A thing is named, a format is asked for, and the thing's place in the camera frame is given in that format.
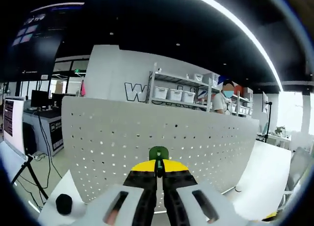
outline pegboard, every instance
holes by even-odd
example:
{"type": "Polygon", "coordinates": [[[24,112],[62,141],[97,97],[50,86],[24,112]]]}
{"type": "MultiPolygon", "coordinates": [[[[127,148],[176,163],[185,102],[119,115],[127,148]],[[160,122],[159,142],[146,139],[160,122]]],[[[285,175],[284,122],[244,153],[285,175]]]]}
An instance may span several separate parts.
{"type": "MultiPolygon", "coordinates": [[[[62,104],[64,147],[84,202],[123,184],[153,146],[223,192],[238,183],[257,129],[250,118],[143,103],[65,97],[62,104]]],[[[161,181],[155,210],[165,210],[161,181]]]]}

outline black ceiling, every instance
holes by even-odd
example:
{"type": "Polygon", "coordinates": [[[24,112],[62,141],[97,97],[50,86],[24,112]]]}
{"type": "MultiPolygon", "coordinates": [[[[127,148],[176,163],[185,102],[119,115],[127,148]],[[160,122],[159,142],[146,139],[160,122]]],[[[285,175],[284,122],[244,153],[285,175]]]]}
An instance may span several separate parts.
{"type": "MultiPolygon", "coordinates": [[[[7,44],[30,10],[52,3],[84,1],[79,21],[69,28],[57,57],[88,55],[95,44],[116,44],[122,50],[183,60],[256,89],[254,83],[275,81],[250,39],[224,15],[200,0],[34,1],[23,0],[21,10],[9,11],[11,17],[5,18],[9,26],[7,44]]],[[[256,36],[282,81],[311,80],[305,73],[300,46],[283,16],[268,0],[216,1],[234,13],[256,36]]],[[[270,90],[277,92],[278,87],[272,86],[270,90]]]]}

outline face mask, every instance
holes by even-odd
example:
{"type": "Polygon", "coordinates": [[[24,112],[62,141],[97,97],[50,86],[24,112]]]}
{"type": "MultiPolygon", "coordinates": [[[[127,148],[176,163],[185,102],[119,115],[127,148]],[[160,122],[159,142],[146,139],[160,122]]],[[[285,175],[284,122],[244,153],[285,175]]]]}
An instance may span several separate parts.
{"type": "Polygon", "coordinates": [[[232,95],[234,94],[234,92],[233,92],[233,91],[224,91],[224,94],[225,94],[225,96],[226,96],[227,98],[231,98],[232,95]]]}

